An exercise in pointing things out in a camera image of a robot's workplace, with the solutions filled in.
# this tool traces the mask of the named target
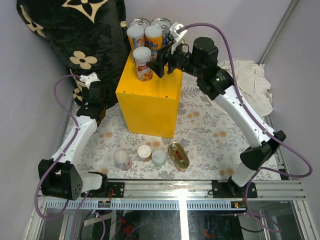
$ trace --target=white wall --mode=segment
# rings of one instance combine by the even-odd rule
[[[126,21],[167,18],[184,25],[205,22],[219,27],[228,39],[233,58],[258,61],[291,0],[125,0]],[[188,30],[192,48],[197,37],[210,37],[219,48],[218,59],[228,55],[223,40],[213,29]]]
[[[320,232],[320,1],[301,1],[280,35],[265,74],[271,82],[272,113],[278,130],[284,130],[286,143],[307,157],[314,174],[302,179],[310,211]],[[285,151],[289,169],[295,174],[308,171],[294,154]]]
[[[38,163],[54,153],[65,120],[53,98],[65,70],[24,24],[16,1],[1,2],[0,20],[0,239],[19,240],[33,210]],[[62,84],[62,103],[71,93],[70,83]]]

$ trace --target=yellow wooden box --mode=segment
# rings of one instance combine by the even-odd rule
[[[181,84],[182,72],[177,69],[163,78],[153,73],[150,81],[140,81],[130,55],[115,92],[129,131],[173,138]]]

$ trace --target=white cloth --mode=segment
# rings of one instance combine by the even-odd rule
[[[271,105],[272,94],[268,92],[271,84],[265,78],[265,65],[258,65],[254,61],[241,59],[234,59],[233,64],[237,83],[245,100],[260,117],[270,114],[273,110]],[[232,75],[230,61],[224,60],[218,65]],[[211,101],[208,96],[206,97],[213,107],[224,113],[226,112],[215,101]]]

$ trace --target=tin can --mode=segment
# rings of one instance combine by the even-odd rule
[[[156,18],[151,22],[151,25],[159,26],[162,29],[162,47],[168,45],[170,40],[168,38],[169,32],[167,30],[171,26],[170,20],[166,18]]]
[[[157,25],[148,26],[145,31],[145,46],[151,50],[151,58],[157,58],[157,51],[162,47],[162,29]]]
[[[113,155],[114,163],[122,171],[128,171],[132,167],[132,161],[126,150],[120,149]]]
[[[151,147],[142,145],[138,148],[137,154],[141,161],[149,162],[151,160]]]
[[[186,171],[190,165],[190,162],[189,162],[187,153],[184,150],[184,148],[181,146],[181,144],[177,142],[172,142],[168,147],[168,152],[175,167],[179,171],[182,171],[182,172]]]
[[[146,28],[150,26],[150,22],[145,18],[136,18],[132,20],[132,22],[130,23],[130,27],[136,25],[141,26],[144,30],[146,30]]]
[[[128,35],[131,50],[145,46],[145,30],[142,26],[131,26],[126,31]]]
[[[151,50],[145,46],[136,48],[132,53],[136,74],[142,82],[148,82],[153,77],[152,70],[147,66],[151,61]]]
[[[152,153],[152,161],[154,165],[156,165],[157,167],[161,167],[165,165],[166,159],[167,159],[167,154],[162,149],[154,150],[154,152]]]

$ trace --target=floral tablecloth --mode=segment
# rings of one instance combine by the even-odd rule
[[[75,114],[78,106],[74,105]],[[74,123],[69,121],[67,133]],[[147,144],[152,150],[167,152],[171,142],[179,142],[185,149],[190,166],[178,171],[167,154],[164,166],[137,158],[139,146]],[[106,117],[85,146],[82,157],[74,162],[79,173],[103,172],[109,178],[125,179],[175,179],[175,180],[223,180],[237,169],[240,153],[248,143],[235,122],[225,113],[215,109],[197,87],[196,79],[183,74],[181,98],[174,138],[130,133],[119,104],[106,111]],[[132,168],[122,171],[115,166],[114,153],[125,149],[132,159]],[[276,168],[274,156],[264,166]],[[280,180],[277,173],[261,171],[260,180]]]

